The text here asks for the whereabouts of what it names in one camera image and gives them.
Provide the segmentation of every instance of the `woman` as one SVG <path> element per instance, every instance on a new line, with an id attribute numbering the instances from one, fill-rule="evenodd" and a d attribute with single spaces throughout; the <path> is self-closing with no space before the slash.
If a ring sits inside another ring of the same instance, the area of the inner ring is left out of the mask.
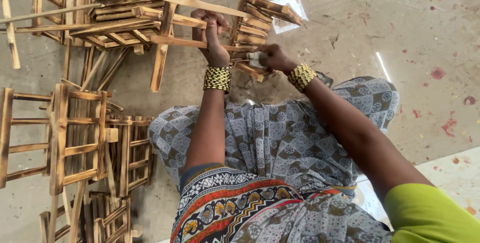
<path id="1" fill-rule="evenodd" d="M 171 242 L 474 242 L 480 223 L 417 171 L 384 135 L 395 87 L 358 77 L 329 89 L 278 45 L 259 49 L 308 100 L 224 103 L 230 57 L 223 16 L 195 10 L 209 69 L 201 109 L 173 107 L 150 140 L 181 196 Z M 394 232 L 350 200 L 367 175 Z"/>

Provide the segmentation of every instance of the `paint stain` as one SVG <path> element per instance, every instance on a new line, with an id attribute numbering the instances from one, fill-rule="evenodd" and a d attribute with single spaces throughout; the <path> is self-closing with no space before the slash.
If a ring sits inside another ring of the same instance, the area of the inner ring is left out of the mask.
<path id="1" fill-rule="evenodd" d="M 466 210 L 467 210 L 470 214 L 472 214 L 472 215 L 477 214 L 477 211 L 476 211 L 475 209 L 473 209 L 472 207 L 470 207 L 470 206 L 469 206 L 468 208 L 466 208 Z"/>
<path id="2" fill-rule="evenodd" d="M 368 13 L 359 13 L 358 14 L 360 16 L 360 18 L 363 20 L 363 23 L 365 23 L 366 26 L 367 25 L 367 19 L 370 19 L 370 14 Z"/>
<path id="3" fill-rule="evenodd" d="M 477 100 L 472 96 L 467 96 L 465 99 L 463 99 L 463 105 L 474 105 L 476 102 Z"/>
<path id="4" fill-rule="evenodd" d="M 414 114 L 415 114 L 415 118 L 419 118 L 419 117 L 421 117 L 421 115 L 420 115 L 420 112 L 419 112 L 419 111 L 417 111 L 417 110 L 415 110 L 415 109 L 412 111 L 412 113 L 414 113 Z"/>
<path id="5" fill-rule="evenodd" d="M 445 71 L 442 67 L 435 67 L 435 69 L 430 72 L 430 75 L 433 79 L 440 80 L 442 77 L 445 76 Z"/>
<path id="6" fill-rule="evenodd" d="M 450 119 L 448 119 L 447 123 L 445 123 L 445 125 L 441 127 L 445 131 L 445 133 L 450 137 L 455 137 L 455 135 L 452 134 L 452 132 L 454 131 L 452 127 L 454 127 L 457 124 L 457 122 L 453 120 L 453 113 L 455 113 L 455 111 L 450 111 Z"/>

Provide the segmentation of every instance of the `red paint spot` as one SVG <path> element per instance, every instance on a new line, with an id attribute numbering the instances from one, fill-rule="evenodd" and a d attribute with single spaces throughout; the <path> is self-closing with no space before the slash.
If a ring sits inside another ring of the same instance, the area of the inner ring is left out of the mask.
<path id="1" fill-rule="evenodd" d="M 455 111 L 450 111 L 450 119 L 447 121 L 447 123 L 445 123 L 445 125 L 441 127 L 445 131 L 445 133 L 450 137 L 455 137 L 455 135 L 452 134 L 453 132 L 452 127 L 454 127 L 457 124 L 457 122 L 453 120 L 453 113 L 455 113 Z"/>
<path id="2" fill-rule="evenodd" d="M 370 14 L 368 14 L 368 13 L 359 13 L 358 15 L 359 15 L 360 18 L 363 20 L 363 23 L 365 23 L 365 25 L 368 26 L 366 20 L 367 20 L 367 19 L 370 19 Z"/>
<path id="3" fill-rule="evenodd" d="M 435 69 L 430 72 L 430 75 L 433 79 L 440 80 L 442 77 L 445 76 L 445 71 L 442 67 L 435 67 Z"/>
<path id="4" fill-rule="evenodd" d="M 472 96 L 467 96 L 465 99 L 463 99 L 463 105 L 474 105 L 477 102 L 475 98 Z"/>

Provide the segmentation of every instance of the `bangle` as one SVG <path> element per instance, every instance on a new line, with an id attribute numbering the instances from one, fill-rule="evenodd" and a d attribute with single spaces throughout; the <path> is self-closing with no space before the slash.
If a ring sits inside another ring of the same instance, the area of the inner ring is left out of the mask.
<path id="1" fill-rule="evenodd" d="M 230 79 L 232 77 L 231 72 L 227 71 L 229 67 L 210 67 L 205 71 L 205 81 L 203 83 L 203 89 L 216 88 L 225 91 L 228 94 L 230 91 Z"/>
<path id="2" fill-rule="evenodd" d="M 310 67 L 303 62 L 298 65 L 293 71 L 288 75 L 288 81 L 300 92 L 303 92 L 303 89 L 307 84 L 314 78 L 318 76 Z"/>

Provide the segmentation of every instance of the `wooden leg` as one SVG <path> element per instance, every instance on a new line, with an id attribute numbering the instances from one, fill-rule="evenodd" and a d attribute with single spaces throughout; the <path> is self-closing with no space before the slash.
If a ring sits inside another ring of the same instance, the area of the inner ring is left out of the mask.
<path id="1" fill-rule="evenodd" d="M 10 12 L 10 3 L 8 0 L 1 0 L 2 2 L 2 8 L 3 8 L 3 17 L 4 18 L 10 18 L 11 17 L 11 12 Z M 15 29 L 13 26 L 13 23 L 7 23 L 7 38 L 8 38 L 8 45 L 10 47 L 10 52 L 12 54 L 12 57 L 14 59 L 13 67 L 14 69 L 18 70 L 20 69 L 20 60 L 18 58 L 18 50 L 17 50 L 17 42 L 15 41 Z"/>

